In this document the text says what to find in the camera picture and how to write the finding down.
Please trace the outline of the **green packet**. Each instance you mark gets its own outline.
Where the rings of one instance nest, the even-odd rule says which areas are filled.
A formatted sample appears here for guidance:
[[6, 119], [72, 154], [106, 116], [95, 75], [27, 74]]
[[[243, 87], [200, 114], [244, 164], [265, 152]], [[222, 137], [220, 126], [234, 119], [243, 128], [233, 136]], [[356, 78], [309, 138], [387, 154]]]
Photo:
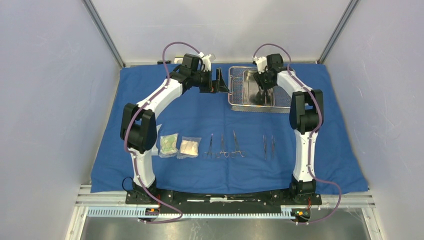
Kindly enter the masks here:
[[178, 133], [162, 135], [160, 137], [160, 150], [158, 156], [161, 158], [170, 158], [178, 153], [177, 141]]

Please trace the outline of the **white yellow small object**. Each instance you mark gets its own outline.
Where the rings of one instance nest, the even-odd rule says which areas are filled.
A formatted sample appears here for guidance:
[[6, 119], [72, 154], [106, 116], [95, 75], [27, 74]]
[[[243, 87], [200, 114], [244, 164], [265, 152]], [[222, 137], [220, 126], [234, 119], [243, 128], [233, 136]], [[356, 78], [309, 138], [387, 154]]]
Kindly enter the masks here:
[[181, 64], [183, 62], [183, 57], [175, 57], [173, 60], [174, 64]]

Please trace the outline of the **white blue labelled packet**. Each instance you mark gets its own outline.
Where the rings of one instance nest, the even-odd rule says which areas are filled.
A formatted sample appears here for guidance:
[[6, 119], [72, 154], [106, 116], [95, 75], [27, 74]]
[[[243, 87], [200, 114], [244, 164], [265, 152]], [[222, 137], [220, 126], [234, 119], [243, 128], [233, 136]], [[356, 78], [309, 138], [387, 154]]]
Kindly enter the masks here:
[[160, 130], [161, 130], [162, 124], [159, 124], [156, 126], [156, 133], [157, 133], [157, 137], [155, 140], [155, 143], [151, 149], [152, 151], [152, 156], [157, 156], [159, 154], [159, 149], [158, 149], [158, 142], [160, 142]]

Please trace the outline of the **steel tweezers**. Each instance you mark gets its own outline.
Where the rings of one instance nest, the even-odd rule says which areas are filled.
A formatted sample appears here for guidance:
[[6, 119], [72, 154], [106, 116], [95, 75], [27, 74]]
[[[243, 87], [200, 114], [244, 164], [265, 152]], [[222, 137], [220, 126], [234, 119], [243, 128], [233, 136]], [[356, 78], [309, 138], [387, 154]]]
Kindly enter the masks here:
[[267, 160], [267, 136], [264, 134], [262, 136], [263, 140], [263, 153], [264, 153], [264, 160]]

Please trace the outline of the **thin steel instrument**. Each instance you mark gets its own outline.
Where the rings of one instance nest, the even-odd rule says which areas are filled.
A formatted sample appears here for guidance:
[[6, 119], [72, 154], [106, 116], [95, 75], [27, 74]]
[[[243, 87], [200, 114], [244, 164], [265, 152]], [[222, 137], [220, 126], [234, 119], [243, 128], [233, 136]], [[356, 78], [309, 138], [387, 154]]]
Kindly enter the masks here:
[[271, 159], [275, 157], [275, 137], [271, 135]]

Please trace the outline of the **surgical scissors forceps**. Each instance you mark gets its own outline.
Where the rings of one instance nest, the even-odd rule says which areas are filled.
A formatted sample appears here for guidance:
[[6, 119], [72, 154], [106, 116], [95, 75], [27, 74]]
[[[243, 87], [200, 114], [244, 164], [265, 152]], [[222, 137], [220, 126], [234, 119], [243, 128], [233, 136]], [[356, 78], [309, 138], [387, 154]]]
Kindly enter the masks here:
[[218, 153], [216, 153], [215, 157], [216, 158], [228, 158], [230, 156], [230, 153], [228, 151], [226, 151], [225, 149], [225, 141], [224, 141], [224, 134], [221, 134], [221, 140], [220, 140], [220, 151]]

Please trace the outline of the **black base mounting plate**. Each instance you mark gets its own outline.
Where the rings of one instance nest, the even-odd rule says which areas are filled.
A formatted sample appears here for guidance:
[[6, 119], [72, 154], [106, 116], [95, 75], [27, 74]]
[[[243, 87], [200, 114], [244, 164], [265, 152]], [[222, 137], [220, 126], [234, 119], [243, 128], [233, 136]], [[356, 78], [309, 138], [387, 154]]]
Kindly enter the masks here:
[[161, 203], [141, 187], [127, 193], [127, 205], [158, 204], [161, 214], [271, 214], [279, 213], [281, 206], [306, 208], [321, 205], [317, 193], [293, 195], [289, 189], [277, 189], [241, 194], [188, 193], [156, 189], [152, 193]]

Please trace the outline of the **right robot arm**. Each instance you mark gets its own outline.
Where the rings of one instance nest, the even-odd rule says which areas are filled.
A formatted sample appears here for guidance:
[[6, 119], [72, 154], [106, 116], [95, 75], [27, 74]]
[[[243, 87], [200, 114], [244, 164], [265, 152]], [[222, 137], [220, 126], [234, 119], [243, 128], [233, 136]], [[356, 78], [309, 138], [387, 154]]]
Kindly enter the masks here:
[[302, 82], [279, 53], [252, 58], [257, 67], [254, 79], [262, 90], [281, 87], [291, 96], [289, 124], [296, 140], [295, 166], [288, 188], [289, 199], [302, 204], [316, 192], [315, 145], [324, 121], [323, 92]]

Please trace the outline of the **stainless steel inner tray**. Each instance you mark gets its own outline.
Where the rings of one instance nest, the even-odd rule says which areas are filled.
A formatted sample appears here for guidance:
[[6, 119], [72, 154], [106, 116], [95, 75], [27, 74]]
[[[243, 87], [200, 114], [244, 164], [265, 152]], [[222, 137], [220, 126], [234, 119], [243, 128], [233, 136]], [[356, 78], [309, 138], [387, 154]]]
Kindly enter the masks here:
[[274, 90], [263, 90], [254, 78], [255, 72], [255, 70], [245, 70], [243, 72], [242, 103], [251, 106], [274, 107]]

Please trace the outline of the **beige gauze packet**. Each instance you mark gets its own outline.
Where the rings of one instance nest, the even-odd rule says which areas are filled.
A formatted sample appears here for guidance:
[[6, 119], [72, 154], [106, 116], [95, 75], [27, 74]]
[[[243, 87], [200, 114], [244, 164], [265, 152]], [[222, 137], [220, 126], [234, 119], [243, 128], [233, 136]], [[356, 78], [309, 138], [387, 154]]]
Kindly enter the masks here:
[[179, 152], [177, 153], [176, 157], [178, 159], [198, 157], [199, 145], [200, 145], [201, 139], [202, 139], [201, 137], [183, 136], [181, 139]]

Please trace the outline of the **wire mesh instrument basket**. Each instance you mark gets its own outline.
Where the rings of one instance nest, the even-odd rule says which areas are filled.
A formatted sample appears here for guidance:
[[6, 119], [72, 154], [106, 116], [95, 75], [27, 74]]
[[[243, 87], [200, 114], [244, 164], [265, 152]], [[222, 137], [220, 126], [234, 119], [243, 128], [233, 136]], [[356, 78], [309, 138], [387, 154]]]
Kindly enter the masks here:
[[291, 106], [291, 96], [280, 86], [275, 86], [273, 95], [275, 106], [259, 106], [243, 104], [243, 75], [246, 70], [257, 71], [252, 66], [232, 66], [228, 71], [228, 103], [230, 109], [239, 112], [281, 113], [288, 114]]

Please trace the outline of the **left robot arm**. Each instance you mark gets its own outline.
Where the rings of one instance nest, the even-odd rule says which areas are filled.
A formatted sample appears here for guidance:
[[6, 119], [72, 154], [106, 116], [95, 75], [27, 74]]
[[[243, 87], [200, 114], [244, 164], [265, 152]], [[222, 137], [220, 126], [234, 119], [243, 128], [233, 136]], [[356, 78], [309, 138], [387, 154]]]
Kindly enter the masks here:
[[133, 182], [139, 186], [138, 197], [145, 204], [157, 198], [156, 176], [153, 172], [152, 149], [158, 139], [157, 117], [175, 99], [192, 87], [200, 93], [227, 93], [222, 70], [216, 69], [212, 78], [214, 54], [186, 53], [181, 64], [167, 73], [163, 83], [148, 97], [138, 103], [127, 103], [123, 108], [120, 138], [124, 150], [130, 153], [133, 165]]

